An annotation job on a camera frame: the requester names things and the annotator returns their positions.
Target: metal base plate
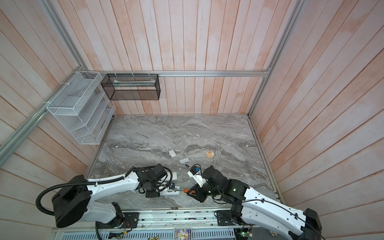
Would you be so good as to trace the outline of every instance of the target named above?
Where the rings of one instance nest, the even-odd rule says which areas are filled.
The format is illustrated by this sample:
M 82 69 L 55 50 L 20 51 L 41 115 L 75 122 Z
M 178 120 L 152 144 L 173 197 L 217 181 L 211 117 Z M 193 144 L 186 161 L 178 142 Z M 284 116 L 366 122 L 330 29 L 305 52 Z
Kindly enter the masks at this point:
M 235 223 L 231 221 L 230 210 L 217 210 L 215 215 L 217 217 L 217 225 L 219 226 L 234 226 Z
M 137 228 L 137 222 L 138 221 L 139 221 L 139 213 L 138 212 L 125 212 L 124 213 L 124 223 L 125 224 L 123 223 L 119 229 L 124 229 L 124 227 L 129 228 L 129 226 L 131 226 L 131 228 Z M 109 224 L 104 224 L 104 223 L 99 222 L 98 228 L 99 229 L 109 229 L 112 227 Z

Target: gray marble surface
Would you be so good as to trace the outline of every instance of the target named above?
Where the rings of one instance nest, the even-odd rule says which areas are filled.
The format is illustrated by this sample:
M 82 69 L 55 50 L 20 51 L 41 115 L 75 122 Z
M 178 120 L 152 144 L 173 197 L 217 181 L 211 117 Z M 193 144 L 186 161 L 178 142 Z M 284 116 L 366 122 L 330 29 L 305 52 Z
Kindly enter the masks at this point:
M 172 149 L 176 153 L 173 158 L 168 153 Z M 213 151 L 214 158 L 207 158 L 207 151 Z M 247 116 L 242 114 L 116 117 L 91 176 L 108 177 L 122 174 L 131 166 L 160 163 L 177 171 L 175 184 L 185 189 L 196 182 L 187 175 L 189 169 L 179 163 L 184 158 L 189 158 L 189 166 L 198 163 L 206 169 L 213 165 L 228 179 L 238 179 L 274 197 Z M 128 191 L 99 201 L 117 202 L 122 209 L 230 207 L 218 205 L 211 198 L 200 203 L 183 192 L 147 199 L 145 194 Z

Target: vent grille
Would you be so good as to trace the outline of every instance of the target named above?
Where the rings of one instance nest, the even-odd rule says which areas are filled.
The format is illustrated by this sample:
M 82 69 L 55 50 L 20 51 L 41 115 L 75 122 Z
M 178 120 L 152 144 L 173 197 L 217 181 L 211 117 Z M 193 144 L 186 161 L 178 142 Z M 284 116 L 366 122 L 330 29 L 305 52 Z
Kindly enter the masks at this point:
M 108 239 L 110 231 L 99 231 L 101 238 Z M 173 229 L 168 230 L 140 230 L 129 232 L 124 235 L 123 239 L 129 240 L 147 240 L 150 237 L 159 236 L 161 240 L 173 239 Z M 235 233 L 233 228 L 217 228 L 217 229 L 193 229 L 193 240 L 204 239 L 234 239 Z M 97 239 L 95 231 L 93 232 L 66 232 L 61 240 L 94 240 Z

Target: white object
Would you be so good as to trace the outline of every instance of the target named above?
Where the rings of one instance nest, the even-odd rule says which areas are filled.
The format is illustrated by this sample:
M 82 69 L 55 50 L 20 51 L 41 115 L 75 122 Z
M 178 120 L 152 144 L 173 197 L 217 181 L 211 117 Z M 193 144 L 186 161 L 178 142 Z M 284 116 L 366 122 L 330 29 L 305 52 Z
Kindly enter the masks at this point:
M 163 191 L 160 192 L 160 196 L 175 196 L 175 195 L 180 195 L 180 186 L 175 186 L 175 190 L 173 189 L 169 189 L 169 187 L 167 187 L 166 189 L 164 189 Z
M 181 159 L 181 160 L 180 160 L 180 163 L 181 163 L 181 164 L 184 164 L 184 163 L 186 163 L 186 162 L 189 162 L 189 158 L 184 158 L 184 159 Z
M 303 214 L 303 211 L 300 209 L 294 209 L 288 207 L 280 202 L 277 202 L 250 187 L 245 191 L 245 201 L 253 199 L 264 199 L 266 201 L 277 204 L 293 214 L 298 214 L 298 217 L 306 220 L 306 216 Z M 251 201 L 242 203 L 243 210 L 241 219 L 248 224 L 258 225 L 260 227 L 269 229 L 278 234 L 284 235 L 287 239 L 290 238 L 288 234 L 289 231 L 300 236 L 303 231 L 301 230 L 302 226 L 305 226 L 305 223 L 300 219 L 295 219 L 289 212 L 285 211 L 281 207 L 273 205 L 268 202 L 261 201 Z
M 173 151 L 173 149 L 171 151 L 169 151 L 168 153 L 169 153 L 170 157 L 176 156 L 176 153 L 175 153 L 175 151 Z
M 98 178 L 98 179 L 87 179 L 88 182 L 97 182 L 97 181 L 106 181 L 112 180 L 119 177 L 125 177 L 125 174 Z M 88 202 L 87 209 L 81 221 L 98 221 L 102 223 L 108 223 L 116 216 L 116 210 L 112 203 L 105 204 L 100 202 L 95 202 L 96 200 L 123 191 L 134 190 L 139 185 L 138 177 L 135 172 L 131 172 L 125 179 L 122 179 L 117 182 L 112 182 L 108 184 L 98 184 L 98 185 L 88 185 L 88 190 L 92 191 L 91 199 Z
M 93 96 L 101 80 L 99 72 L 78 72 L 47 106 L 80 144 L 100 144 L 116 109 L 104 92 Z
M 160 179 L 160 182 L 169 182 L 170 175 L 166 175 Z M 172 181 L 177 180 L 177 172 L 172 172 Z
M 200 187 L 203 187 L 203 184 L 206 183 L 207 181 L 205 178 L 203 178 L 201 175 L 194 175 L 191 173 L 191 171 L 188 171 L 188 176 L 193 177 L 193 179 L 198 183 Z

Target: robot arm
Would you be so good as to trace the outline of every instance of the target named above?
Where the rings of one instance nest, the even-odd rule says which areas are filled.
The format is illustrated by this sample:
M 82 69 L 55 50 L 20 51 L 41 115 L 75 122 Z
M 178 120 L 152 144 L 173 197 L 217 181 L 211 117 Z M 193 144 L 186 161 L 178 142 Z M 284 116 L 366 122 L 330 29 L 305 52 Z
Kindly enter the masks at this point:
M 118 192 L 142 189 L 146 197 L 178 195 L 172 180 L 175 172 L 160 164 L 150 167 L 132 167 L 126 174 L 100 179 L 84 179 L 79 175 L 67 184 L 60 184 L 44 190 L 36 199 L 37 208 L 43 213 L 54 215 L 58 228 L 82 221 L 96 221 L 118 227 L 124 221 L 119 204 L 96 202 L 96 200 Z M 49 191 L 61 188 L 52 197 L 53 212 L 41 205 L 41 198 Z
M 247 184 L 227 179 L 211 165 L 202 172 L 194 165 L 188 172 L 197 184 L 187 195 L 204 202 L 207 196 L 232 204 L 230 211 L 217 211 L 218 218 L 228 225 L 253 224 L 272 230 L 293 240 L 319 240 L 321 224 L 317 213 L 302 211 L 281 204 L 257 192 Z

